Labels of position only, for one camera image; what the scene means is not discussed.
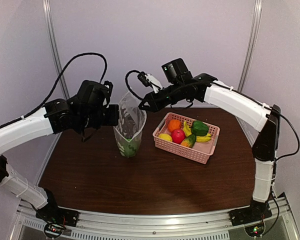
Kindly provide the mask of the clear polka dot zip bag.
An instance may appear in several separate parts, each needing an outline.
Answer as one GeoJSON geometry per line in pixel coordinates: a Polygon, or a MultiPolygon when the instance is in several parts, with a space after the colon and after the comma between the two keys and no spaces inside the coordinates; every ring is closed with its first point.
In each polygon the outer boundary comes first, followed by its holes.
{"type": "Polygon", "coordinates": [[[140,101],[127,92],[119,102],[118,125],[113,127],[116,144],[126,139],[131,139],[137,147],[137,152],[142,142],[143,128],[147,121],[145,110],[139,109],[140,101]]]}

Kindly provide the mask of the green striped toy watermelon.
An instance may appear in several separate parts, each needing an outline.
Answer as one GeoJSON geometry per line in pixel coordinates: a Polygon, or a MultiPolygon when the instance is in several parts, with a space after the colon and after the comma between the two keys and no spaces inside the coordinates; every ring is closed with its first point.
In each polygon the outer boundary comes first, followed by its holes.
{"type": "Polygon", "coordinates": [[[118,142],[118,149],[123,157],[131,158],[137,154],[137,146],[130,138],[126,138],[123,142],[118,142]]]}

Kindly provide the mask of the red toy apple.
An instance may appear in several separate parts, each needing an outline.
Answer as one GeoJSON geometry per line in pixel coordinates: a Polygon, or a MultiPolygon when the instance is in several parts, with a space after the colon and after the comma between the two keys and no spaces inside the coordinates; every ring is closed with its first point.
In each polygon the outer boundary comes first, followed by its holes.
{"type": "Polygon", "coordinates": [[[172,142],[176,144],[180,144],[185,138],[185,132],[182,129],[175,129],[171,132],[172,142]]]}

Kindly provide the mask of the yellow toy banana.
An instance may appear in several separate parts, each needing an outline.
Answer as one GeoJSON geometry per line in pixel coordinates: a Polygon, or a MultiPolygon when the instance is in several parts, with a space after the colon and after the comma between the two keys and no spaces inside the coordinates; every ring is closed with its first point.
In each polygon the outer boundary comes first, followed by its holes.
{"type": "MultiPolygon", "coordinates": [[[[192,134],[191,126],[187,123],[186,120],[183,122],[183,131],[186,137],[192,134]]],[[[196,142],[199,143],[206,143],[209,142],[211,139],[212,139],[212,135],[210,133],[207,133],[207,135],[205,136],[196,136],[196,142]]]]}

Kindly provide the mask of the green toy bell pepper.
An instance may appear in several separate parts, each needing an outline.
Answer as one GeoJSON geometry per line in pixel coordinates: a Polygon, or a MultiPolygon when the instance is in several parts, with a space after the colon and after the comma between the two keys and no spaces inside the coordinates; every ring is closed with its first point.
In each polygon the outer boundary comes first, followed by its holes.
{"type": "Polygon", "coordinates": [[[209,132],[209,127],[202,121],[195,120],[192,122],[191,133],[196,136],[206,136],[209,132]]]}

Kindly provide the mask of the green orange toy mango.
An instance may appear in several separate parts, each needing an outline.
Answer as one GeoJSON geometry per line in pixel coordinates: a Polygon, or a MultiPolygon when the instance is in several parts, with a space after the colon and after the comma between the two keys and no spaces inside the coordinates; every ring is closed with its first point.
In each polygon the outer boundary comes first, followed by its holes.
{"type": "Polygon", "coordinates": [[[193,148],[197,141],[197,136],[195,134],[191,134],[187,136],[181,143],[181,146],[187,147],[187,148],[193,148]]]}

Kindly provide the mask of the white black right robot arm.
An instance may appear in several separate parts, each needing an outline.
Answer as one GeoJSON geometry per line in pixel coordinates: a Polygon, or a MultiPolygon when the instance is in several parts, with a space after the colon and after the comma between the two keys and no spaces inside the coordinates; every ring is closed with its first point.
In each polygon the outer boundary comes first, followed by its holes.
{"type": "Polygon", "coordinates": [[[252,146],[255,159],[255,181],[252,199],[255,203],[246,210],[249,220],[258,220],[265,212],[266,202],[275,181],[275,158],[278,149],[280,108],[269,106],[243,95],[207,73],[192,76],[183,59],[178,58],[162,65],[170,83],[163,87],[151,74],[140,72],[139,81],[152,92],[141,98],[139,108],[158,112],[181,100],[197,100],[219,107],[252,126],[258,136],[252,146]]]}

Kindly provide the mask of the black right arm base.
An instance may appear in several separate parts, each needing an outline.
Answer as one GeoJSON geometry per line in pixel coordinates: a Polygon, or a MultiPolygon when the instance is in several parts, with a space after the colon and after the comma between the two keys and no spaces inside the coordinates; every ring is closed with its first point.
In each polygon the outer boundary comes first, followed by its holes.
{"type": "Polygon", "coordinates": [[[273,215],[268,201],[258,202],[253,199],[250,201],[249,206],[233,209],[228,214],[232,226],[260,222],[273,215]]]}

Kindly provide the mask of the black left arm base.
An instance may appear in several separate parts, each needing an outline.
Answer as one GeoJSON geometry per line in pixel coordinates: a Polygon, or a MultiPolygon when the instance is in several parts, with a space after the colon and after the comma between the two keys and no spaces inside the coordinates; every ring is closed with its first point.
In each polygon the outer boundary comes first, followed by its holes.
{"type": "Polygon", "coordinates": [[[44,220],[45,222],[76,227],[79,212],[59,207],[54,194],[46,188],[44,190],[47,194],[47,204],[42,208],[36,208],[36,217],[44,220]]]}

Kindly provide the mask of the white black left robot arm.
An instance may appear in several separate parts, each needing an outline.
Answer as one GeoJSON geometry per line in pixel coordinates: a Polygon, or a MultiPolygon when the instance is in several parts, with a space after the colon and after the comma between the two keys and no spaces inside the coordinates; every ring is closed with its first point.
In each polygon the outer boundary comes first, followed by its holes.
{"type": "Polygon", "coordinates": [[[8,150],[39,137],[74,130],[81,140],[90,139],[86,129],[117,126],[119,106],[110,104],[113,84],[84,80],[76,95],[68,100],[58,98],[43,104],[29,115],[0,126],[0,187],[4,187],[42,213],[51,222],[62,218],[62,211],[53,194],[37,187],[16,172],[4,157],[8,150]]]}

